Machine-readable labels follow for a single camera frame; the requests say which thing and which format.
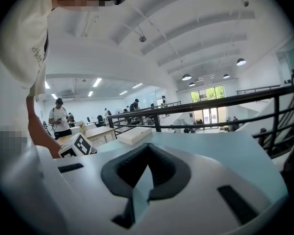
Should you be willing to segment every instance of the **light blue surface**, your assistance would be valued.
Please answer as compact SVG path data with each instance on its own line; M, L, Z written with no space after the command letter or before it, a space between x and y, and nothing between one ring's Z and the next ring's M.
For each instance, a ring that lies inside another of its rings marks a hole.
M275 165L255 141L244 131L211 134L153 132L138 144L150 142L193 154L213 158L257 186L275 203L288 194ZM98 147L98 153L129 147L118 140Z

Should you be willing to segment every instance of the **wooden table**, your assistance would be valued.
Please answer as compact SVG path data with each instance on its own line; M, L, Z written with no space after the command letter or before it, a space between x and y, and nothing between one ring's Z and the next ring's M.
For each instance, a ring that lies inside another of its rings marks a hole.
M116 140L116 133L114 131L113 128L109 128L109 127L106 127L106 126L102 126L102 127L99 127L99 128L96 128L96 129L90 129L90 130L87 130L86 133L85 133L85 137L87 139L89 139L90 142L98 139L98 138L101 138L101 137L104 137L104 140L106 143L108 143L107 141L107 135L112 135L112 139L113 140ZM57 141L60 145L64 145L65 142L67 140L69 140L73 135L68 135L68 136L65 136L65 137L61 137L59 138Z
M85 133L85 137L87 137L90 141L96 140L100 137L104 137L104 140L106 143L107 141L107 135L112 135L112 139L116 140L116 133L113 128L109 128L106 126L102 126L96 129L87 130Z

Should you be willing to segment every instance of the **black slot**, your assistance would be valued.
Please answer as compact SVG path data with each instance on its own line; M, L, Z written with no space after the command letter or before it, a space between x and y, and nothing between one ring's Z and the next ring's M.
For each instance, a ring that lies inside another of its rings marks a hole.
M64 172L80 169L80 168L83 168L83 167L84 166L82 164L78 163L78 164L71 164L71 165L61 166L61 167L58 167L58 169L59 169L59 171L61 173L64 173Z
M222 186L217 190L241 225L257 217L257 212L231 186Z

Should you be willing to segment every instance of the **black cap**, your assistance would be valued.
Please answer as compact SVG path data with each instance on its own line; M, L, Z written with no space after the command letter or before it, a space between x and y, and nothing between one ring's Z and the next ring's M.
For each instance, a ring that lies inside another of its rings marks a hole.
M60 105L63 105L63 101L61 98L58 98L56 101L55 101L55 104L60 104Z

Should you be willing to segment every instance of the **office chair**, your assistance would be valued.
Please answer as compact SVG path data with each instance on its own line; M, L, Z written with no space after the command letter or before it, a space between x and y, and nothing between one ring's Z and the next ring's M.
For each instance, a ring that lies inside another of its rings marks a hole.
M97 119L98 119L98 125L99 125L99 127L105 125L105 121L103 120L102 115L99 115L99 116L97 117Z

